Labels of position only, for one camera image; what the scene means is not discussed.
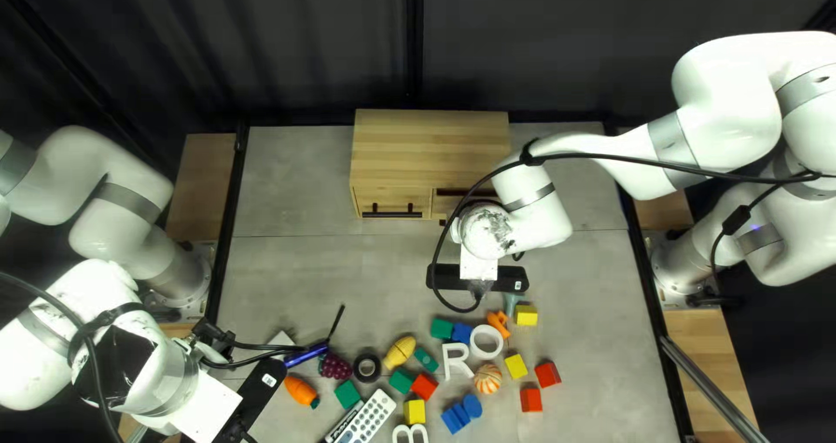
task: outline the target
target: dark backdrop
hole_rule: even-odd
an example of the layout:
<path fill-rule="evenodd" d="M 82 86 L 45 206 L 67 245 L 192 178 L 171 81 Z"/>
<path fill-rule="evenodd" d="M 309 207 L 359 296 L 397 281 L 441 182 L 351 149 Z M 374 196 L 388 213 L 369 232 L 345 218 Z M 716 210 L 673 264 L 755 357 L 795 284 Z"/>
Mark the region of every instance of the dark backdrop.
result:
<path fill-rule="evenodd" d="M 674 109 L 671 70 L 693 46 L 827 29 L 836 13 L 826 1 L 0 0 L 0 128 L 36 147 L 82 124 L 173 178 L 186 134 L 231 132 L 242 119 L 350 124 L 354 108 L 373 106 L 645 121 Z M 696 198 L 718 187 L 705 190 Z M 13 217 L 0 269 L 47 285 L 79 260 L 70 225 Z M 810 429 L 835 430 L 833 393 L 822 392 L 832 378 L 816 388 L 836 364 L 821 338 L 833 331 L 829 277 L 765 290 L 744 267 L 730 274 L 739 270 L 731 284 L 752 300 L 728 322 L 761 426 L 773 441 L 828 440 Z M 2 325 L 27 299 L 0 295 Z M 819 335 L 799 325 L 805 314 Z M 31 413 L 0 412 L 4 440 L 95 440 L 100 428 L 71 390 Z"/>

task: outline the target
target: white remote control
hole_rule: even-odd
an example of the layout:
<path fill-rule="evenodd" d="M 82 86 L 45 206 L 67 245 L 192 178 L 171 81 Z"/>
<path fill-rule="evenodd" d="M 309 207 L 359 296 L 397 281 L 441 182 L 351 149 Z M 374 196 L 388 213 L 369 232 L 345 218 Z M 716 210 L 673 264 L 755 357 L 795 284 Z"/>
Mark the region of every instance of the white remote control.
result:
<path fill-rule="evenodd" d="M 377 389 L 350 424 L 337 437 L 337 443 L 369 443 L 397 407 L 391 397 Z"/>

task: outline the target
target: tape roll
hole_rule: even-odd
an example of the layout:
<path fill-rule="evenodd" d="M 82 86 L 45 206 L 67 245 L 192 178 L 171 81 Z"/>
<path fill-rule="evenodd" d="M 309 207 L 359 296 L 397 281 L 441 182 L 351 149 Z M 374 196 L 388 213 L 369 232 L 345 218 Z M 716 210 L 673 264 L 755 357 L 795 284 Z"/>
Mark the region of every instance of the tape roll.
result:
<path fill-rule="evenodd" d="M 361 383 L 374 383 L 381 376 L 381 361 L 371 353 L 363 353 L 354 361 L 354 377 Z"/>

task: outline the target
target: toy orange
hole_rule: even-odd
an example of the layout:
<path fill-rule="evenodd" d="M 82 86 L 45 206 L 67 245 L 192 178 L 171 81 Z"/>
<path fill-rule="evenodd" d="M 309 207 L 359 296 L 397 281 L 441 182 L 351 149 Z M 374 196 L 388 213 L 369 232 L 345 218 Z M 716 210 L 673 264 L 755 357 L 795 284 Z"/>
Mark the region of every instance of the toy orange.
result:
<path fill-rule="evenodd" d="M 483 364 L 475 372 L 473 383 L 482 394 L 493 394 L 502 385 L 502 371 L 493 363 Z"/>

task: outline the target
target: red block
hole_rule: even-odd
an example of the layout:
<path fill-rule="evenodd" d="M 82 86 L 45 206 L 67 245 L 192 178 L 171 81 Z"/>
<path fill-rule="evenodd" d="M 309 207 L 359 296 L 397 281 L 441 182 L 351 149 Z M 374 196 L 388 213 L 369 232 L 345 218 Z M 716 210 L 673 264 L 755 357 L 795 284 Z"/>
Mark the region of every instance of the red block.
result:
<path fill-rule="evenodd" d="M 415 381 L 412 382 L 412 392 L 416 393 L 418 397 L 422 398 L 423 400 L 430 400 L 430 396 L 432 393 L 435 392 L 435 388 L 438 387 L 438 383 L 429 376 L 424 373 L 418 375 L 415 378 Z"/>
<path fill-rule="evenodd" d="M 554 363 L 543 363 L 534 369 L 537 373 L 537 380 L 540 382 L 541 388 L 548 388 L 554 384 L 560 384 L 560 374 L 558 374 L 558 367 Z"/>
<path fill-rule="evenodd" d="M 523 412 L 543 412 L 540 389 L 520 389 L 520 402 L 522 403 Z"/>

